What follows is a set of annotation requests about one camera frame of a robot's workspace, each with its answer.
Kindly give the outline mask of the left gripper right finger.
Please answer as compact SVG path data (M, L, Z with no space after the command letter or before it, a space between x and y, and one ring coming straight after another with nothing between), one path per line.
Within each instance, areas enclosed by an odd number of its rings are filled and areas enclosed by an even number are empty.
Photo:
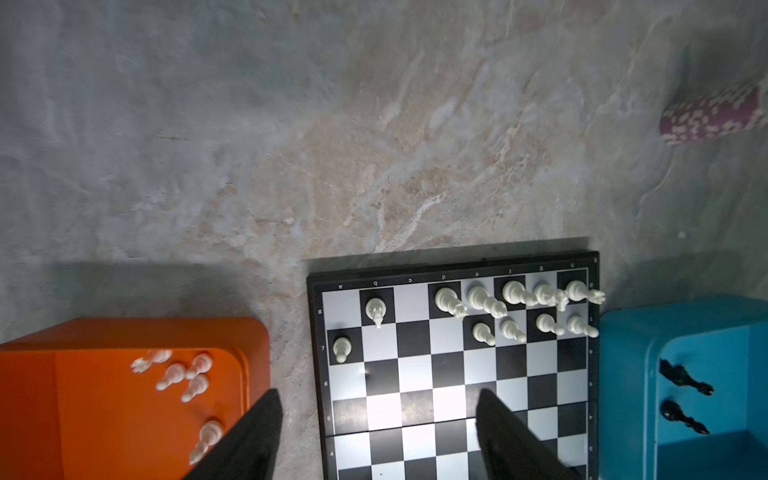
M488 389L476 409L478 443L489 479L580 479Z

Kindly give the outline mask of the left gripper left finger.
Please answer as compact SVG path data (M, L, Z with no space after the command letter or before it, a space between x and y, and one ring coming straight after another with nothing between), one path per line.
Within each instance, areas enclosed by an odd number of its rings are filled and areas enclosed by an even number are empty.
M283 420L277 389L269 389L184 477L187 479L273 478Z

